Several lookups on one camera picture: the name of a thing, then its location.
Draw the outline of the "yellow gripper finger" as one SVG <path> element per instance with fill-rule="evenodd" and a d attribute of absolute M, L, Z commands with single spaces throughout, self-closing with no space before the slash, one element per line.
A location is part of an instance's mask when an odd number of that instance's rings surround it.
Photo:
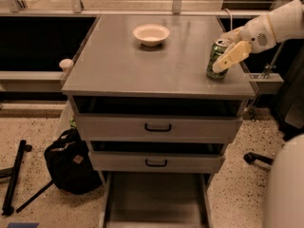
<path fill-rule="evenodd" d="M 214 72 L 220 73 L 246 59 L 251 51 L 252 46 L 247 41 L 240 41 L 237 44 L 232 43 L 213 63 L 212 69 Z"/>
<path fill-rule="evenodd" d="M 243 27 L 238 27 L 220 35 L 221 39 L 229 40 L 235 44 L 242 41 L 241 32 Z"/>

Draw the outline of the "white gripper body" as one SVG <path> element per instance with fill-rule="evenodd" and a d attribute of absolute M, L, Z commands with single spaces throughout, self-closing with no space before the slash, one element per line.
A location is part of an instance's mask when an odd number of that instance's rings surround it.
<path fill-rule="evenodd" d="M 245 54 L 260 53 L 276 45 L 276 37 L 268 15 L 258 16 L 246 23 L 238 33 Z"/>

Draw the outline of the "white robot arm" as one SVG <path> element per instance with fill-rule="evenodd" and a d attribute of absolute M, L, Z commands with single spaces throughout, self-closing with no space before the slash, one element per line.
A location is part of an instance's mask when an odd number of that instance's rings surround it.
<path fill-rule="evenodd" d="M 220 73 L 290 39 L 304 38 L 303 4 L 293 0 L 221 35 L 228 48 L 212 64 Z M 304 228 L 304 135 L 277 152 L 269 174 L 262 228 Z"/>

